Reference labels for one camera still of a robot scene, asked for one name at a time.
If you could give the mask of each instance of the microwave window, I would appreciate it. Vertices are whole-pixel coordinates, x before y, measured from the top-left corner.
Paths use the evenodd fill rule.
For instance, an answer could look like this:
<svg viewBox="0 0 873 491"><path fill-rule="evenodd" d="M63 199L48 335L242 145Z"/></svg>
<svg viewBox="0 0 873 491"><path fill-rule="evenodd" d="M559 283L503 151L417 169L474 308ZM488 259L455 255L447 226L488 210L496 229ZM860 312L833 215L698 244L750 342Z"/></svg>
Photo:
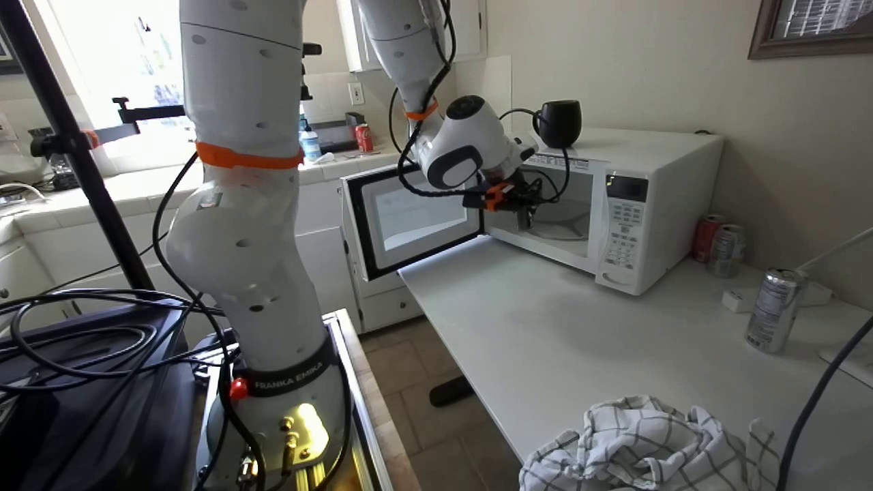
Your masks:
<svg viewBox="0 0 873 491"><path fill-rule="evenodd" d="M464 225L466 207L460 196L425 199L398 188L377 196L377 215L384 252L392 252Z"/></svg>
<svg viewBox="0 0 873 491"><path fill-rule="evenodd" d="M631 199L631 201L646 201L650 181L609 175L605 178L605 196Z"/></svg>

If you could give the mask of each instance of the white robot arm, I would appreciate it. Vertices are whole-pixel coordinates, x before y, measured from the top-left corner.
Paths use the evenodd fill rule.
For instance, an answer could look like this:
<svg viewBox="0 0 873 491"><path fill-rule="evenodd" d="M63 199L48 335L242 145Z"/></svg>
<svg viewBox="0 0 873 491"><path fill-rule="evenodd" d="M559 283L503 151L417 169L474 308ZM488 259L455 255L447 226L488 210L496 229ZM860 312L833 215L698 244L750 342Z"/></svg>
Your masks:
<svg viewBox="0 0 873 491"><path fill-rule="evenodd" d="M295 471L323 471L343 440L343 376L332 362L323 308L295 244L298 103L302 0L183 0L185 113L205 163L175 212L167 259L185 283L211 294L241 342L233 411L256 445L226 433L205 489L273 489ZM387 76L414 119L414 158L433 188L503 181L515 147L481 98L430 110L445 72L443 17L433 0L359 0ZM211 410L219 443L226 410Z"/></svg>

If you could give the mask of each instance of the wall outlet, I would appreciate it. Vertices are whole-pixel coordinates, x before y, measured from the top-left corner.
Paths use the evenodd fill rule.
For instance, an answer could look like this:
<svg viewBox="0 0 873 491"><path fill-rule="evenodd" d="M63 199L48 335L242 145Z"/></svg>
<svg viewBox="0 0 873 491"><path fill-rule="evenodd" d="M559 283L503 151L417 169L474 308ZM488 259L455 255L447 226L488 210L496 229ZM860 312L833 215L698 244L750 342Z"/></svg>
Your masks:
<svg viewBox="0 0 873 491"><path fill-rule="evenodd" d="M16 132L12 128L6 113L0 113L0 143L14 143Z"/></svg>
<svg viewBox="0 0 873 491"><path fill-rule="evenodd" d="M359 79L353 76L353 79L346 81L346 89L350 89L350 103L353 103L353 107L363 107Z"/></svg>

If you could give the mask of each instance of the picture frame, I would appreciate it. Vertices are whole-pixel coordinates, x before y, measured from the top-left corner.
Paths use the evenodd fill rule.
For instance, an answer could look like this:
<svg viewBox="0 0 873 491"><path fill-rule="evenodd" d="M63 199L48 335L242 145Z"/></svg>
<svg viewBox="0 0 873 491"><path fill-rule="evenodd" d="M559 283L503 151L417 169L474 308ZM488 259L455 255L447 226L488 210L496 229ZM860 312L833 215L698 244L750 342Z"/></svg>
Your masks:
<svg viewBox="0 0 873 491"><path fill-rule="evenodd" d="M14 53L9 49L6 32L0 31L0 74L22 74Z"/></svg>
<svg viewBox="0 0 873 491"><path fill-rule="evenodd" d="M860 0L762 0L747 57L769 61L873 53L873 10L860 10L856 6ZM808 32L801 23L819 23L819 31L823 25L823 32Z"/></svg>

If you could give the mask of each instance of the microwave control panel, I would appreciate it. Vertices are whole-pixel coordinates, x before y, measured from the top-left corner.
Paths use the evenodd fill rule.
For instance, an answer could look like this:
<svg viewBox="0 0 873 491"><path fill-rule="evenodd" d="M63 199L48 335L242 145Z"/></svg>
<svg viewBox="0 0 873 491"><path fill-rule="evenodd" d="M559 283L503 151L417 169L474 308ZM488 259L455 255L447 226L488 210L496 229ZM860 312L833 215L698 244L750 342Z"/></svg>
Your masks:
<svg viewBox="0 0 873 491"><path fill-rule="evenodd" d="M643 237L643 212L646 212L650 181L640 178L605 178L605 210L609 210L609 245L605 264L619 270L635 270L640 237Z"/></svg>

